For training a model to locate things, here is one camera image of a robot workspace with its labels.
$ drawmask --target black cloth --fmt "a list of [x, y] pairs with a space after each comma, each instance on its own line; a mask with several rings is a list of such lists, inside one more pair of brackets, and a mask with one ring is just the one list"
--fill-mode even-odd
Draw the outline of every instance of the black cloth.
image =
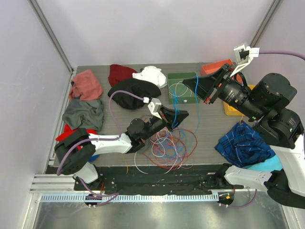
[[[110, 89], [108, 96], [110, 97], [118, 90], [127, 91], [139, 97], [156, 98], [161, 95], [160, 89], [155, 84], [138, 79], [127, 79], [117, 83], [112, 89]], [[112, 99], [125, 109], [135, 110], [144, 106], [143, 101], [124, 93], [117, 93]]]

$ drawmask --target red cloth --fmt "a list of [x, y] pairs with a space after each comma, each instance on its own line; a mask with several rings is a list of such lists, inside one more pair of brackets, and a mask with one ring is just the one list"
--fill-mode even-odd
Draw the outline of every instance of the red cloth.
[[133, 73], [137, 73], [137, 71], [118, 64], [110, 65], [108, 80], [111, 87], [114, 87], [120, 81], [131, 79]]
[[80, 96], [80, 100], [90, 101], [99, 99], [103, 88], [91, 70], [77, 74], [71, 81], [72, 88], [69, 92], [70, 101]]
[[[58, 142], [63, 141], [64, 139], [69, 137], [71, 134], [73, 134], [76, 130], [78, 130], [78, 128], [75, 129], [75, 130], [72, 130], [68, 126], [68, 124], [66, 124], [65, 128], [63, 130], [63, 133], [56, 138], [56, 141], [58, 141]], [[95, 134], [95, 135], [97, 135], [97, 132], [95, 130], [88, 129], [87, 132], [88, 132], [88, 134]]]

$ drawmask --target white cloth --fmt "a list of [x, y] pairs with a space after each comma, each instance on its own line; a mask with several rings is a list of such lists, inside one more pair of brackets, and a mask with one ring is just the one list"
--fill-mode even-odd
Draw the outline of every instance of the white cloth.
[[141, 73], [133, 73], [132, 77], [138, 80], [145, 80], [163, 88], [167, 85], [166, 76], [161, 72], [160, 68], [155, 66], [147, 66]]

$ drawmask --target pink towel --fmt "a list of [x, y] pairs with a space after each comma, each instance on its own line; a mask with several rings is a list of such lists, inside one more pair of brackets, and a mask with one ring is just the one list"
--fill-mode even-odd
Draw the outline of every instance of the pink towel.
[[69, 92], [69, 100], [80, 97], [80, 100], [89, 101], [99, 99], [103, 93], [100, 82], [91, 70], [77, 74], [71, 81], [72, 88]]

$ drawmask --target green box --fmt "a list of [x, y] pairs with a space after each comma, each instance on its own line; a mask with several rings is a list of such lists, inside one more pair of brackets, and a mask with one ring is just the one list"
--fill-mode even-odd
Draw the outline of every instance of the green box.
[[182, 80], [195, 77], [196, 73], [168, 73], [167, 86], [169, 92], [169, 103], [173, 104], [176, 95], [179, 104], [195, 104], [196, 95], [187, 86], [182, 84]]

